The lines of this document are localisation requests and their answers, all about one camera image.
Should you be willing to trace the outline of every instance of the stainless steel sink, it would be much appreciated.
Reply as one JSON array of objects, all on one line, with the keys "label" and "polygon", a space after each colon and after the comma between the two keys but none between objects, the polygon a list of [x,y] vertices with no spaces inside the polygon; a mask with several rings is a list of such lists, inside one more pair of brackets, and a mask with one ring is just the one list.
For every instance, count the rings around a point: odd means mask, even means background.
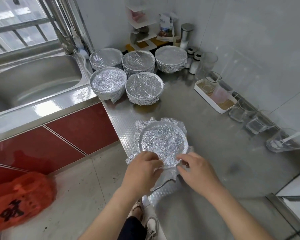
[{"label": "stainless steel sink", "polygon": [[63,52],[0,69],[0,112],[86,84],[84,74],[80,60]]}]

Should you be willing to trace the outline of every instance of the dark pants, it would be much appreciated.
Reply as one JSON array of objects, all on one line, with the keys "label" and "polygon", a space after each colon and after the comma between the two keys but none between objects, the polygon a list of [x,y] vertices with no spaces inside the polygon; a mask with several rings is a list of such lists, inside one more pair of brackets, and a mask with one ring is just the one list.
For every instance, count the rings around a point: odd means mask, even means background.
[{"label": "dark pants", "polygon": [[118,240],[145,240],[146,236],[147,230],[137,218],[131,216],[126,219]]}]

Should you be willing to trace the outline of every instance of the aluminum foil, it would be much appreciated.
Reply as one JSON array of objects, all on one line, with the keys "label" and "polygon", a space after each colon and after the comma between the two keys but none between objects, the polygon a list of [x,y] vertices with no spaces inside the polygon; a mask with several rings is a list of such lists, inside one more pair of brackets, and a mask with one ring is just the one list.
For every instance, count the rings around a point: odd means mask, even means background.
[{"label": "aluminum foil", "polygon": [[123,56],[122,52],[118,49],[104,48],[91,54],[90,63],[95,70],[107,67],[122,68]]},{"label": "aluminum foil", "polygon": [[151,105],[159,100],[164,91],[164,82],[151,72],[132,75],[126,83],[129,100],[138,105]]},{"label": "aluminum foil", "polygon": [[154,72],[156,66],[156,59],[151,52],[137,50],[124,55],[122,66],[127,76],[139,72]]},{"label": "aluminum foil", "polygon": [[100,69],[90,77],[90,87],[99,99],[111,99],[113,103],[124,94],[126,82],[126,73],[115,67]]},{"label": "aluminum foil", "polygon": [[164,46],[155,52],[158,69],[162,72],[173,73],[180,71],[187,63],[188,54],[176,46]]},{"label": "aluminum foil", "polygon": [[164,163],[164,172],[151,189],[154,191],[164,185],[166,181],[176,180],[179,174],[176,168],[178,164],[176,154],[189,152],[186,136],[187,130],[183,122],[171,118],[162,118],[157,121],[153,117],[147,121],[138,120],[136,121],[132,153],[126,162],[130,164],[143,150],[155,152],[159,156]]}]

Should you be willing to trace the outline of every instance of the foot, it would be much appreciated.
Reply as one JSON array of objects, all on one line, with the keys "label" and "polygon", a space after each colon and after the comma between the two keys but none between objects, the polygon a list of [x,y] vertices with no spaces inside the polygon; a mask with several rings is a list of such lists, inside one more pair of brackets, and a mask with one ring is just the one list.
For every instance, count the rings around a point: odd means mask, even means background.
[{"label": "foot", "polygon": [[144,207],[142,204],[142,200],[138,200],[134,206],[132,207],[132,210],[130,211],[129,216],[134,216],[135,218],[137,218],[140,222],[142,222],[143,220],[143,216],[144,216]]},{"label": "foot", "polygon": [[147,229],[147,237],[145,238],[145,240],[154,240],[157,236],[159,228],[158,219],[153,216],[150,216],[145,227]]}]

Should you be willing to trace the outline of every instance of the hand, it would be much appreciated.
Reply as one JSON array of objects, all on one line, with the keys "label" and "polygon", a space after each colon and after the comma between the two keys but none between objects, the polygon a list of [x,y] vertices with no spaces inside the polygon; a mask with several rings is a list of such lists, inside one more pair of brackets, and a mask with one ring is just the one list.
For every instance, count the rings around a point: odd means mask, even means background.
[{"label": "hand", "polygon": [[135,200],[150,192],[160,177],[163,169],[163,161],[154,152],[141,152],[128,165],[121,185]]},{"label": "hand", "polygon": [[190,166],[190,171],[177,166],[184,181],[197,193],[209,199],[209,196],[223,188],[212,165],[197,153],[179,154],[178,160],[183,160]]}]

